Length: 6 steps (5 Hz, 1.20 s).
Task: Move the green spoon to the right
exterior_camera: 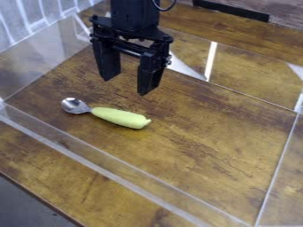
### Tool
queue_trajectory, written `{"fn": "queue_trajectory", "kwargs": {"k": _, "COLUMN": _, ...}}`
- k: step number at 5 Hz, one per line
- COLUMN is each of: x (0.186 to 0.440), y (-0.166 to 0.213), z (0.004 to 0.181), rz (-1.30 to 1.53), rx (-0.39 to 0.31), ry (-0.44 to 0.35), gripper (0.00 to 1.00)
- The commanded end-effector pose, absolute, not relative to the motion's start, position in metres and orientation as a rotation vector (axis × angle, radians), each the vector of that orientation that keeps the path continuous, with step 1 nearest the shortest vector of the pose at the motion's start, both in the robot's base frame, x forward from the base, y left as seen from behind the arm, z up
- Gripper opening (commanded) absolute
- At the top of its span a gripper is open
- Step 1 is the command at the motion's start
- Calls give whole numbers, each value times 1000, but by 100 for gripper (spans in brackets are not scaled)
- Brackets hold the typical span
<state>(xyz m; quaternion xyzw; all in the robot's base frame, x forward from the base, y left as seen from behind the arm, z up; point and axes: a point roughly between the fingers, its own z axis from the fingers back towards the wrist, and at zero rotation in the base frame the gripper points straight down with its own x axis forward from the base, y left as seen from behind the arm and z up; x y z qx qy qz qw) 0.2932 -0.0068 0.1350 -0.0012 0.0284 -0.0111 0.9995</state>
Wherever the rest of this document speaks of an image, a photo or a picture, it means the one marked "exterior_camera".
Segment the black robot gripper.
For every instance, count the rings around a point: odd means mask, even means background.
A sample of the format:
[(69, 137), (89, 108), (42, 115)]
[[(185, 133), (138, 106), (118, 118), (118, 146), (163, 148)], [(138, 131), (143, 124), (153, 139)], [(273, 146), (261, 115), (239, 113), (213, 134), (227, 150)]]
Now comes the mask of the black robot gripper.
[(99, 75), (105, 81), (121, 73), (121, 52), (141, 56), (138, 92), (147, 95), (161, 84), (165, 68), (173, 63), (173, 37), (159, 29), (162, 0), (110, 0), (110, 16), (90, 17), (91, 43)]

